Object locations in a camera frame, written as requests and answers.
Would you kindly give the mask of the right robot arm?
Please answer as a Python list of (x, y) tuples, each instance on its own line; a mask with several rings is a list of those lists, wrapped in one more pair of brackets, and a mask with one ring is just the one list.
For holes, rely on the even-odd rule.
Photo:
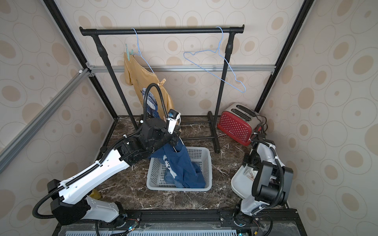
[(241, 198), (233, 215), (237, 226), (246, 225), (262, 210), (284, 206), (294, 177), (293, 170), (279, 159), (273, 141), (253, 139), (251, 144), (231, 180), (233, 192)]

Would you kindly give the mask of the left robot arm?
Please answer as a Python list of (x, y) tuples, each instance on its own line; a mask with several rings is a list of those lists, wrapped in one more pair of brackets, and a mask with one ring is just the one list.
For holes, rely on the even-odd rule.
[(62, 225), (82, 219), (118, 224), (125, 216), (121, 204), (96, 200), (89, 196), (89, 192), (115, 174), (150, 157), (164, 145), (175, 146), (180, 140), (179, 135), (177, 120), (147, 120), (137, 134), (124, 137), (109, 147), (101, 160), (60, 183), (50, 182), (53, 216)]

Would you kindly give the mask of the navy blue t-shirt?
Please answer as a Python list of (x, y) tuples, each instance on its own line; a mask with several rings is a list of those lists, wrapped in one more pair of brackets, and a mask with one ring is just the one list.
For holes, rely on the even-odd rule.
[(151, 155), (166, 167), (164, 180), (176, 188), (205, 188), (206, 181), (201, 168), (191, 161), (186, 146), (164, 145)]

